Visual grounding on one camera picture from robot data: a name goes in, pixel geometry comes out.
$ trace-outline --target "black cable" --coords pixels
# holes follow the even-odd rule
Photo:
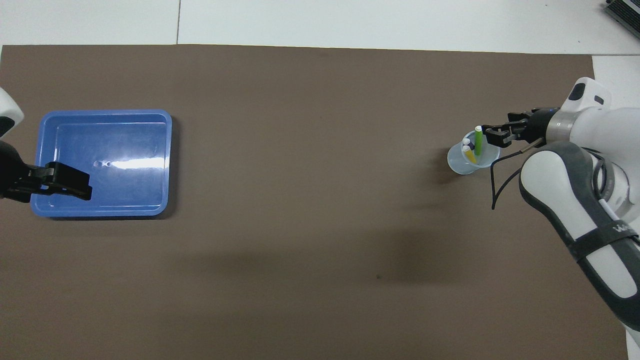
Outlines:
[[[606,184],[607,184],[607,168],[605,167],[604,164],[604,158],[600,155],[598,155],[595,152],[589,151],[589,153],[591,153],[591,155],[593,155],[594,158],[596,158],[598,161],[596,162],[596,166],[595,169],[593,171],[593,175],[591,177],[591,184],[593,187],[593,191],[595,192],[596,197],[599,199],[602,199],[602,194],[604,193],[604,190],[606,188]],[[598,186],[598,174],[602,173],[602,185]]]
[[[498,196],[500,196],[500,193],[502,192],[502,190],[505,188],[505,186],[507,186],[507,184],[516,176],[520,173],[520,169],[518,169],[516,172],[514,172],[513,174],[511,174],[511,176],[509,176],[507,178],[507,180],[502,184],[502,186],[500,187],[500,189],[498,190],[498,192],[495,192],[495,176],[493,174],[493,166],[495,164],[497,164],[498,162],[502,161],[502,160],[507,160],[509,158],[512,158],[514,156],[518,156],[522,153],[522,150],[518,150],[516,152],[514,152],[513,154],[509,154],[507,156],[503,156],[497,160],[495,160],[493,163],[491,163],[491,167],[489,168],[490,172],[491,172],[491,210],[495,210],[495,203],[498,201]]]

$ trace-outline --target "marker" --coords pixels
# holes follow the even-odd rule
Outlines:
[[[471,139],[469,139],[469,138],[462,139],[462,145],[469,145],[471,150],[474,149],[474,144],[471,143]]]
[[[476,148],[474,149],[474,153],[476,156],[482,155],[482,126],[476,126]]]
[[[476,157],[474,156],[474,152],[471,151],[471,148],[469,147],[469,145],[464,145],[462,147],[462,152],[464,152],[465,155],[467,155],[467,158],[469,159],[469,161],[471,161],[474,164],[477,164]]]

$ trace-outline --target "clear plastic cup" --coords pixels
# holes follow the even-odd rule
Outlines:
[[[473,143],[474,136],[475,131],[470,131],[462,139],[468,138]],[[476,164],[467,158],[467,155],[462,151],[462,146],[462,140],[460,140],[460,142],[453,145],[447,153],[449,167],[460,175],[468,175],[480,168],[489,167],[491,163],[500,157],[500,148],[488,144],[485,135],[482,136],[482,154],[476,156]]]

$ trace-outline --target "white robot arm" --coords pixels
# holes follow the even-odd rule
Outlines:
[[[640,108],[610,110],[610,93],[580,78],[561,108],[484,126],[490,143],[544,140],[520,171],[520,193],[543,213],[640,346]]]
[[[18,104],[0,88],[0,139],[24,119]]]

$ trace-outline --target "yellow marker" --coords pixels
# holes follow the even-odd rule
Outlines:
[[[464,145],[462,147],[462,152],[464,152],[465,155],[467,155],[467,158],[469,159],[469,161],[471,161],[474,164],[477,164],[476,156],[474,155],[474,152],[471,151],[471,148],[469,147],[469,145]]]

